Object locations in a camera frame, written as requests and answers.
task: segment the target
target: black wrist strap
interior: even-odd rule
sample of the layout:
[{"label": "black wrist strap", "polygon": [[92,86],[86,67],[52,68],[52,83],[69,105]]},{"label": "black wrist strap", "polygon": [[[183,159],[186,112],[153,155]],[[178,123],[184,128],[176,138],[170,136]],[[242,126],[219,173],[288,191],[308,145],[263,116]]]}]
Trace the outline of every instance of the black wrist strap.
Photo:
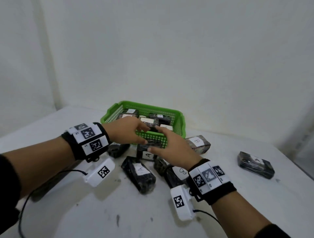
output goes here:
[{"label": "black wrist strap", "polygon": [[[198,166],[208,162],[210,160],[208,159],[202,159],[200,162],[198,162],[196,165],[194,165],[192,168],[189,169],[189,172],[193,169],[197,168]],[[205,200],[209,205],[213,205],[216,201],[218,201],[220,198],[226,196],[227,194],[236,191],[236,188],[233,186],[233,183],[227,182],[219,187],[205,193],[201,194],[198,187],[194,183],[193,179],[189,175],[187,179],[187,183],[190,187],[190,192],[193,196],[195,196],[196,200],[199,202],[201,200]]]},{"label": "black wrist strap", "polygon": [[[90,139],[85,140],[84,142],[77,143],[74,136],[71,135],[67,131],[61,135],[61,137],[66,142],[68,142],[68,144],[70,145],[75,160],[86,160],[88,163],[91,161],[97,160],[101,154],[103,154],[107,151],[108,146],[111,144],[109,136],[108,136],[107,132],[105,131],[105,129],[102,127],[102,125],[98,122],[94,122],[93,124],[95,124],[99,127],[99,129],[101,130],[101,134],[99,134],[97,136],[93,136]],[[108,145],[102,147],[101,149],[96,150],[95,152],[93,152],[89,155],[86,155],[82,146],[86,145],[86,144],[88,144],[88,143],[90,143],[96,139],[99,139],[102,136],[106,136],[106,139],[108,141]]]}]

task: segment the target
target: table surface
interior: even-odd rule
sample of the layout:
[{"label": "table surface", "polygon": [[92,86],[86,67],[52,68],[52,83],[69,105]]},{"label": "table surface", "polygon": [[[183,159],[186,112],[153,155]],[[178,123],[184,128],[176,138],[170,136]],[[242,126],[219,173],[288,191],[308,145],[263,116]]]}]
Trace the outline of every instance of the table surface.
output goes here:
[{"label": "table surface", "polygon": [[[99,121],[105,113],[65,107],[0,138],[0,153],[57,137],[66,128],[82,122]],[[187,136],[201,134],[212,144],[203,157],[217,161],[239,193],[271,222],[292,237],[313,237],[314,182],[274,146],[247,138],[190,129],[186,132]],[[267,180],[240,168],[236,161],[240,151],[270,161],[274,178]],[[96,188],[84,183],[80,173],[71,172],[39,202],[29,202],[23,215],[24,235],[33,238],[226,237],[219,224],[205,214],[198,214],[193,221],[180,221],[169,187],[148,161],[145,165],[156,176],[156,186],[152,193],[141,195],[120,168],[127,155],[136,155],[134,146],[123,157],[115,159],[115,170]],[[103,154],[95,164],[83,161],[77,168],[88,171],[107,157]],[[193,203],[196,209],[213,214],[204,201]],[[19,237],[17,225],[1,235],[4,237]]]}]

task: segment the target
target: green plastic basket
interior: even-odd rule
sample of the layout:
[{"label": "green plastic basket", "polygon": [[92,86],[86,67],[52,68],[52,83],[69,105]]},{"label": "green plastic basket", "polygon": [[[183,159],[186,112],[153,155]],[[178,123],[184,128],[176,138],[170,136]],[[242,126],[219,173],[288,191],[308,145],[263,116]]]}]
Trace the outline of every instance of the green plastic basket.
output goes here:
[{"label": "green plastic basket", "polygon": [[[106,115],[104,115],[101,119],[101,123],[109,123],[114,121],[117,116],[123,111],[123,109],[137,109],[139,111],[139,115],[144,115],[147,116],[149,113],[157,113],[157,114],[162,114],[162,115],[167,115],[171,117],[171,126],[173,126],[173,132],[176,134],[182,136],[185,138],[185,120],[182,112],[177,111],[177,110],[172,110],[168,108],[163,108],[163,107],[156,107],[156,106],[151,106],[151,105],[146,105],[146,104],[141,104],[137,102],[130,102],[130,101],[121,101],[119,103],[115,103],[114,105],[111,106],[107,110]],[[138,132],[136,133],[145,138],[145,139],[155,139],[155,140],[160,140],[162,142],[162,146],[166,147],[167,146],[167,138],[157,132]]]}]

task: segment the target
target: white tracking module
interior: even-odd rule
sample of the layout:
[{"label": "white tracking module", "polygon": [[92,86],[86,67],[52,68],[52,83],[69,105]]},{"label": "white tracking module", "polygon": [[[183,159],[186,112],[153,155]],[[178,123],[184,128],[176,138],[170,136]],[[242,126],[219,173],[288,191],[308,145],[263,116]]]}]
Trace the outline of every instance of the white tracking module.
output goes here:
[{"label": "white tracking module", "polygon": [[112,159],[106,159],[96,169],[84,176],[85,183],[89,183],[92,187],[97,187],[115,169],[115,166]]},{"label": "white tracking module", "polygon": [[192,196],[189,194],[189,190],[190,188],[186,185],[170,189],[176,212],[181,221],[192,220],[195,216],[191,202]]}]

